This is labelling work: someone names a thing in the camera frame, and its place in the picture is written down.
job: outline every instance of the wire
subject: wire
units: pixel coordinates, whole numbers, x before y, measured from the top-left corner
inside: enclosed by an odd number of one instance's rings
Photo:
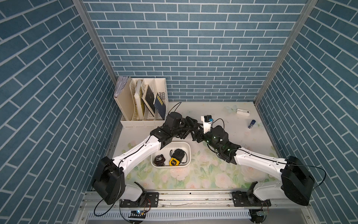
[[[212,150],[212,149],[210,148],[209,143],[206,143],[206,145],[208,145],[208,148],[209,148],[213,153],[217,154],[217,152],[215,152],[214,150]]]
[[[209,146],[208,143],[206,143],[206,145],[208,146],[208,148],[209,148],[213,153],[216,154],[216,156],[217,156],[219,159],[222,159],[222,160],[224,160],[224,161],[226,162],[226,159],[223,159],[223,158],[221,158],[221,157],[219,156],[219,152],[215,152],[214,150],[212,150],[212,149],[210,148],[210,146]]]
[[[121,216],[122,216],[122,218],[124,219],[124,220],[126,220],[127,222],[129,222],[129,223],[131,223],[129,220],[127,220],[127,219],[125,219],[124,217],[123,217],[123,215],[122,215],[122,212],[121,212],[121,204],[119,204],[119,214],[121,214]]]
[[[150,202],[149,198],[147,198],[147,200],[149,201],[149,209],[147,211],[144,211],[144,214],[148,213],[150,211],[150,209],[152,208],[152,203]]]
[[[178,107],[180,106],[181,102],[179,103],[179,105],[176,107],[176,109],[178,109]],[[174,112],[176,111],[176,109],[174,110]]]
[[[170,152],[169,152],[169,155],[170,157],[172,157],[172,152],[173,150],[171,149]],[[187,155],[187,152],[183,150],[183,152],[185,153],[185,155],[187,156],[187,160],[185,162],[181,162],[181,163],[186,163],[188,161],[188,155]]]
[[[266,201],[264,201],[265,202],[265,204],[266,204],[266,206],[267,206],[267,213],[269,212],[269,207],[268,207],[268,204],[266,203]]]
[[[114,204],[116,203],[116,202],[114,202],[114,203],[112,204],[112,206],[111,206],[105,213],[103,213],[103,214],[101,214],[101,215],[97,215],[97,214],[96,214],[96,208],[97,208],[97,206],[98,206],[102,201],[103,201],[103,199],[98,202],[98,204],[95,206],[95,208],[94,208],[94,210],[93,210],[93,214],[94,214],[95,216],[97,216],[97,217],[105,215],[107,212],[109,212],[109,211],[111,210],[111,208],[112,208],[112,207],[114,206]]]
[[[230,158],[230,154],[233,152],[233,151],[237,151],[238,149],[233,149],[229,152],[229,158]]]
[[[274,160],[271,160],[271,159],[267,159],[267,158],[262,158],[262,157],[260,157],[260,156],[257,156],[257,155],[255,155],[255,154],[252,154],[252,153],[249,153],[250,155],[253,155],[253,156],[255,156],[255,157],[258,157],[258,158],[260,158],[260,159],[265,159],[265,160],[269,160],[269,161],[272,161],[272,162],[275,162],[275,163],[280,163],[280,164],[285,164],[285,165],[289,165],[289,166],[305,166],[305,167],[313,167],[313,168],[317,168],[317,169],[320,169],[320,170],[323,170],[324,171],[324,177],[323,177],[323,180],[317,185],[317,186],[315,186],[313,189],[312,189],[312,191],[314,191],[317,187],[319,187],[323,182],[324,182],[324,180],[326,179],[326,177],[327,177],[327,172],[324,170],[324,169],[322,169],[321,167],[317,167],[317,166],[310,166],[310,165],[298,165],[298,164],[287,164],[287,163],[282,163],[282,162],[277,162],[277,161],[274,161]]]
[[[183,162],[183,163],[186,163],[187,161],[188,161],[188,155],[187,155],[187,152],[186,151],[184,151],[184,153],[185,153],[185,155],[187,156],[187,160],[185,161],[185,162]]]
[[[170,111],[168,112],[168,114],[170,114],[171,110],[172,110],[176,105],[179,104],[179,105],[177,106],[177,108],[176,108],[176,109],[178,109],[178,107],[180,106],[181,103],[182,103],[182,102],[179,102],[179,103],[175,104],[175,105],[170,109]]]
[[[129,156],[126,156],[126,157],[124,157],[123,159],[121,159],[121,161],[118,163],[118,168],[119,168],[119,165],[121,164],[121,162],[122,162],[124,159],[126,159],[126,158],[130,157],[131,155],[137,153],[137,152],[149,141],[150,137],[151,137],[151,135],[149,136],[149,138],[147,139],[147,141],[146,141],[137,151],[135,151],[134,153],[130,154]],[[118,191],[117,198],[118,198],[118,196],[119,196],[119,193],[121,192],[121,186],[122,186],[122,185],[120,184],[120,185],[119,185],[119,191]],[[93,214],[94,214],[95,216],[97,216],[97,217],[105,215],[107,212],[109,212],[109,211],[112,209],[112,207],[113,207],[114,204],[116,203],[116,202],[114,202],[114,203],[112,204],[112,206],[111,206],[105,213],[103,213],[103,214],[101,214],[101,215],[97,215],[97,214],[96,214],[96,208],[97,208],[97,206],[98,206],[102,201],[103,201],[103,199],[98,202],[98,204],[95,206],[95,208],[94,208],[94,210],[93,210]]]
[[[224,130],[225,130],[225,123],[224,123],[224,120],[223,120],[223,119],[221,119],[221,118],[216,119],[216,120],[215,120],[215,121],[211,124],[211,127],[213,126],[213,124],[214,124],[217,120],[222,120],[222,122],[223,122],[223,133],[224,133]]]

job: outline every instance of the black cable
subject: black cable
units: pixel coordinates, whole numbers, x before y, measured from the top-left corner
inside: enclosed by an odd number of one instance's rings
[[[224,135],[225,123],[224,123],[224,120],[223,120],[223,119],[221,119],[221,118],[216,119],[216,120],[211,124],[211,128],[213,127],[213,124],[214,124],[217,120],[222,120],[222,122],[223,122],[223,135]]]
[[[103,201],[103,199],[98,202],[98,204],[95,206],[95,208],[94,208],[94,210],[93,210],[93,214],[94,214],[95,216],[97,216],[97,217],[105,215],[107,212],[109,212],[109,211],[111,210],[111,208],[112,208],[112,207],[114,206],[114,204],[115,204],[115,202],[114,202],[114,203],[112,204],[112,206],[111,206],[105,213],[103,213],[103,214],[101,214],[101,215],[97,215],[97,214],[96,214],[96,208],[97,208],[97,206],[98,206],[102,201]]]
[[[223,126],[223,129],[225,130],[225,123],[224,123],[224,120],[221,119],[221,118],[216,119],[216,120],[211,124],[211,126],[213,126],[213,124],[214,124],[217,120],[222,120],[223,125],[224,125],[224,126]]]
[[[216,156],[217,156],[219,159],[222,159],[222,160],[224,160],[224,161],[226,162],[226,159],[223,159],[223,158],[221,158],[221,157],[219,156],[219,152],[215,152],[214,150],[212,150],[212,149],[210,148],[210,146],[209,146],[208,143],[206,143],[206,145],[208,146],[208,148],[210,149],[210,151],[212,151],[213,153],[216,154]]]
[[[210,148],[209,143],[206,143],[206,145],[208,145],[208,148],[209,148],[213,153],[217,154],[217,152],[215,152],[214,150],[212,150],[212,149]]]
[[[188,155],[187,155],[187,152],[183,150],[183,152],[185,153],[185,155],[187,156],[187,160],[183,163],[186,163],[188,161]]]
[[[177,103],[177,104],[175,104],[171,109],[170,109],[170,111],[168,112],[168,114],[170,114],[170,112],[171,112],[171,110],[176,106],[176,105],[178,105],[178,107],[180,106],[180,104],[181,104],[181,102],[179,102],[179,103]]]
[[[127,219],[125,219],[124,217],[123,217],[123,215],[122,215],[122,212],[121,212],[121,204],[119,204],[119,214],[121,214],[121,216],[122,216],[122,218],[124,219],[124,220],[126,220],[127,222],[129,222],[130,224],[133,224],[133,223],[131,223],[129,220],[127,220]]]
[[[246,153],[248,153],[247,151],[245,151],[245,150],[242,150],[242,149],[234,149],[234,150],[241,150],[241,151],[244,151],[244,152],[246,152]],[[327,177],[327,172],[323,169],[323,168],[321,168],[321,167],[317,167],[317,166],[310,166],[310,165],[298,165],[298,164],[287,164],[287,163],[282,163],[282,162],[277,162],[277,161],[274,161],[274,160],[271,160],[271,159],[267,159],[267,158],[262,158],[262,157],[260,157],[260,156],[257,156],[257,155],[255,155],[255,154],[251,154],[251,153],[248,153],[249,155],[253,155],[253,156],[256,156],[256,157],[258,157],[258,158],[260,158],[260,159],[266,159],[266,160],[269,160],[269,161],[272,161],[272,162],[275,162],[275,163],[280,163],[280,164],[284,164],[284,165],[289,165],[289,166],[305,166],[305,167],[314,167],[314,168],[317,168],[317,169],[320,169],[320,170],[323,170],[324,171],[324,177],[323,177],[323,180],[317,185],[317,186],[315,186],[313,189],[312,189],[312,191],[314,191],[317,187],[319,187],[323,182],[324,182],[324,180],[326,179],[326,177]]]
[[[126,158],[130,157],[131,155],[137,153],[137,152],[144,146],[144,144],[143,144],[137,151],[135,151],[134,153],[132,153],[132,154],[130,154],[129,156],[126,156],[126,157],[124,157],[123,159],[121,159],[121,161],[118,163],[118,168],[119,168],[119,165],[121,164],[121,162],[122,162],[124,159],[126,159]],[[119,187],[118,195],[119,195],[120,192],[121,192],[121,185],[120,185],[120,187]],[[116,202],[114,202],[114,203],[112,204],[112,206],[111,206],[105,213],[103,213],[103,214],[101,214],[101,215],[97,215],[97,214],[96,214],[96,208],[97,208],[97,206],[98,206],[102,201],[103,201],[103,199],[98,202],[98,204],[95,206],[95,208],[94,208],[94,210],[93,210],[93,214],[94,214],[95,216],[97,216],[97,217],[105,215],[107,212],[109,212],[109,211],[111,210],[111,208],[112,208],[112,207],[114,206],[114,204],[116,203]]]
[[[181,102],[179,103],[179,105],[176,107],[176,109],[174,110],[174,112],[176,112],[176,110],[178,109],[178,107],[180,106]]]

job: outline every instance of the white table surface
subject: white table surface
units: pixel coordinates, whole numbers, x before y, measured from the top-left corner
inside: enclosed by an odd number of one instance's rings
[[[169,108],[177,102],[170,102]],[[250,111],[250,116],[236,114],[236,108]],[[177,112],[201,123],[202,115],[212,115],[214,120],[222,118],[229,140],[249,150],[277,157],[272,143],[265,131],[254,104],[244,102],[183,102]],[[248,128],[251,120],[256,124]],[[221,120],[214,123],[221,125]],[[153,128],[123,128],[114,157],[121,155],[143,141]],[[126,183],[137,181],[146,189],[232,189],[247,188],[253,181],[273,180],[267,174],[247,166],[226,163],[211,152],[205,143],[192,141],[189,134],[185,141],[190,145],[192,160],[185,168],[156,168],[150,156],[135,167],[127,176]]]

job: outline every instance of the yellow tape measure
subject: yellow tape measure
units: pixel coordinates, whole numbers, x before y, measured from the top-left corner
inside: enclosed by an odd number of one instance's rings
[[[169,161],[169,166],[178,166],[180,164],[179,160],[177,160],[176,158],[172,158]]]

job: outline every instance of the brick wall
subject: brick wall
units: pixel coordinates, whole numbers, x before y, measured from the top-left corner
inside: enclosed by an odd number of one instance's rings
[[[72,222],[119,115],[71,0],[0,1],[0,223]]]
[[[357,11],[319,0],[259,103],[282,155],[327,171],[311,198],[321,223],[357,223]]]
[[[253,101],[306,0],[85,0],[117,75],[171,101]]]

